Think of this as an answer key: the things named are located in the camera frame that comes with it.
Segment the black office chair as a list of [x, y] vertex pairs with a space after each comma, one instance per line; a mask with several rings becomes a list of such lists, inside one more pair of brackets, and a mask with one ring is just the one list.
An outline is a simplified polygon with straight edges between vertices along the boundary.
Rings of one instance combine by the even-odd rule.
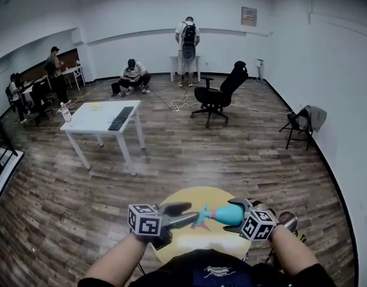
[[231, 105], [233, 93], [247, 80], [248, 70], [246, 63], [237, 61], [234, 64], [232, 72], [223, 81], [219, 89], [211, 88], [210, 82], [213, 78], [204, 77], [206, 87], [196, 87], [194, 89], [194, 96], [201, 104], [200, 110], [193, 111], [190, 117], [193, 118], [195, 114], [207, 113], [206, 128], [210, 126], [210, 118], [212, 114], [216, 114], [225, 119], [225, 123], [229, 122], [228, 116], [223, 113], [223, 109]]

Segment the small white table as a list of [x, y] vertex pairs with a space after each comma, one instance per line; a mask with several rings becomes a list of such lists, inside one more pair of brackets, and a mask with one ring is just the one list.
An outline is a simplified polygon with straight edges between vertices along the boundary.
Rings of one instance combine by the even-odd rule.
[[[171, 82], [174, 82], [174, 76], [177, 72], [178, 67], [178, 56], [170, 56], [170, 63], [171, 63], [171, 70], [170, 70], [170, 78]], [[198, 82], [201, 82], [201, 56], [196, 55], [195, 57], [195, 64], [196, 64], [196, 70], [197, 70], [197, 76], [198, 76]]]

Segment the white square table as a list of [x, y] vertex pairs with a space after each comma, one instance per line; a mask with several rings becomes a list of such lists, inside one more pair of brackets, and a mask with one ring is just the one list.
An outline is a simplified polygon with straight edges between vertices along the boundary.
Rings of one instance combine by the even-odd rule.
[[[93, 109], [92, 104], [96, 103], [99, 108]], [[141, 149], [145, 149], [144, 136], [142, 133], [142, 126], [139, 119], [139, 106], [140, 100], [116, 100], [106, 102], [86, 102], [82, 104], [72, 115], [70, 123], [64, 123], [60, 128], [61, 131], [66, 133], [71, 145], [76, 151], [79, 159], [83, 163], [86, 169], [90, 169], [91, 165], [88, 163], [84, 156], [81, 148], [74, 139], [74, 134], [81, 135], [94, 135], [98, 141], [99, 146], [104, 146], [102, 137], [112, 136], [117, 139], [117, 143], [120, 147], [122, 155], [125, 159], [125, 163], [128, 167], [128, 171], [132, 176], [136, 176], [136, 170], [134, 163], [131, 159], [127, 144], [124, 139], [124, 131], [126, 130], [129, 123], [134, 123], [139, 145]], [[119, 131], [109, 131], [108, 128], [114, 118], [125, 106], [133, 106], [133, 111], [122, 125]]]

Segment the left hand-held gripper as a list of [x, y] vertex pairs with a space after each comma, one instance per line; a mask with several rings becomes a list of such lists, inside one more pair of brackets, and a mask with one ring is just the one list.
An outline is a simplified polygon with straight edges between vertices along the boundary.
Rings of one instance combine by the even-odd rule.
[[[159, 210], [149, 204], [130, 204], [128, 225], [131, 232], [159, 250], [172, 242], [172, 233], [168, 230], [181, 229], [198, 220], [198, 212], [182, 214], [191, 207], [191, 202], [186, 201], [162, 204]], [[163, 226], [163, 215], [169, 216], [166, 228]]]

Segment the yellow round table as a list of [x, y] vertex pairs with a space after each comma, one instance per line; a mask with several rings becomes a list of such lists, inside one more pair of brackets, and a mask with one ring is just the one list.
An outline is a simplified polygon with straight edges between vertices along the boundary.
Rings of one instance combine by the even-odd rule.
[[[196, 212], [207, 205], [208, 210], [215, 210], [226, 205], [233, 195], [214, 187], [190, 187], [167, 197], [162, 204], [173, 202], [191, 202], [191, 212]], [[236, 233], [223, 230], [223, 224], [212, 219], [204, 221], [206, 228], [192, 228], [190, 225], [172, 230], [172, 242], [160, 249], [154, 250], [162, 263], [167, 263], [173, 257], [194, 251], [195, 249], [215, 249], [219, 252], [243, 259], [248, 252], [251, 241], [243, 239]]]

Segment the black folding chair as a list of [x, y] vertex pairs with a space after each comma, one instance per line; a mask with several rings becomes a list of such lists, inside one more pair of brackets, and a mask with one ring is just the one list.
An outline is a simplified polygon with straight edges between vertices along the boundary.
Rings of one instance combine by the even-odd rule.
[[[297, 114], [290, 112], [287, 114], [288, 123], [282, 127], [279, 132], [283, 130], [289, 130], [289, 136], [287, 138], [286, 149], [288, 149], [290, 141], [307, 142], [306, 150], [310, 147], [310, 138], [313, 136], [314, 130], [311, 127], [311, 117], [308, 111], [303, 108]], [[292, 138], [293, 132], [298, 134], [304, 133], [307, 139]]]

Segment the teal and pink toy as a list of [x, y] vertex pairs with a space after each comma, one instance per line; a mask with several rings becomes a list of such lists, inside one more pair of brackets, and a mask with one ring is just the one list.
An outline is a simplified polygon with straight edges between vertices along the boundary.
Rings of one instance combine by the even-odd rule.
[[244, 220], [244, 208], [237, 204], [229, 204], [213, 210], [211, 219], [229, 226], [239, 226]]

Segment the grey wall panel box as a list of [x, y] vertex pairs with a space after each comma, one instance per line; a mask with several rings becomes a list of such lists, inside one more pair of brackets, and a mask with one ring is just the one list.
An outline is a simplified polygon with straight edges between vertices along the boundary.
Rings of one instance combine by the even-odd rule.
[[257, 9], [249, 7], [241, 7], [241, 25], [257, 26]]

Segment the person's right forearm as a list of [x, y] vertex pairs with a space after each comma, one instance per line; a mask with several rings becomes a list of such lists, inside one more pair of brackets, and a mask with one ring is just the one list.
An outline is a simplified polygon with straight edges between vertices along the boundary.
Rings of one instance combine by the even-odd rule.
[[290, 276], [319, 263], [311, 250], [283, 225], [273, 229], [271, 243], [282, 269]]

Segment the black backpack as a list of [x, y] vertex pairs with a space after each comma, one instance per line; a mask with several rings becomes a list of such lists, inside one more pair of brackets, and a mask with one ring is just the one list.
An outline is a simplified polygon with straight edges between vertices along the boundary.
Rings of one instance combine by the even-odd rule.
[[196, 56], [196, 27], [194, 24], [186, 24], [182, 31], [182, 53], [183, 57], [191, 62]]

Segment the clear plastic bottle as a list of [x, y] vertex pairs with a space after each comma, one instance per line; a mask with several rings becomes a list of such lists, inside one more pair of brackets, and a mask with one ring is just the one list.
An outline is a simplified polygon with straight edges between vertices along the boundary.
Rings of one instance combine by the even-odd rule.
[[61, 111], [61, 114], [65, 120], [66, 123], [70, 123], [71, 120], [72, 120], [72, 115], [68, 109], [68, 105], [61, 102], [60, 103], [60, 111]]

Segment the light blue plastic object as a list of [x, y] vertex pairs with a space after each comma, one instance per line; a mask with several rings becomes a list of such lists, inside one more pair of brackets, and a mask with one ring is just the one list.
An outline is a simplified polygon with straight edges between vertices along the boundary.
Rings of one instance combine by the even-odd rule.
[[212, 218], [212, 211], [209, 211], [207, 207], [208, 205], [205, 204], [203, 208], [199, 211], [198, 220], [191, 225], [191, 229], [196, 229], [196, 228], [201, 227], [207, 231], [210, 231], [210, 228], [205, 224], [205, 220]]

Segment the person's right hand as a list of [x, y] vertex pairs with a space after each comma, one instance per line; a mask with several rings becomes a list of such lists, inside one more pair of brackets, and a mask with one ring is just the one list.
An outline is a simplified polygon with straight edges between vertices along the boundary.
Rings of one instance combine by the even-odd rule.
[[268, 212], [269, 215], [273, 218], [276, 218], [276, 214], [275, 212], [273, 211], [273, 209], [271, 209], [270, 207], [268, 207], [266, 204], [264, 204], [263, 202], [259, 201], [259, 200], [252, 200], [251, 201], [251, 204], [253, 205], [253, 207], [256, 209], [256, 210], [259, 210], [259, 211], [265, 211], [265, 212]]

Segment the grey jacket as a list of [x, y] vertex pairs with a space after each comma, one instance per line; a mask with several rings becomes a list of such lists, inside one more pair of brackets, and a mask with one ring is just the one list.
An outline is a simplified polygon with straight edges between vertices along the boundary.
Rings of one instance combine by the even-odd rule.
[[324, 125], [327, 112], [318, 106], [307, 105], [298, 114], [298, 124], [300, 129], [319, 132]]

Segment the person's left forearm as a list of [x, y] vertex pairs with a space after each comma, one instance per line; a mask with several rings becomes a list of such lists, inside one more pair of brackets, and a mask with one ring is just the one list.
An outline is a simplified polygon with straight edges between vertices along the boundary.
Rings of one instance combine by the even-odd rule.
[[78, 285], [124, 287], [144, 256], [147, 245], [146, 238], [128, 234], [88, 269]]

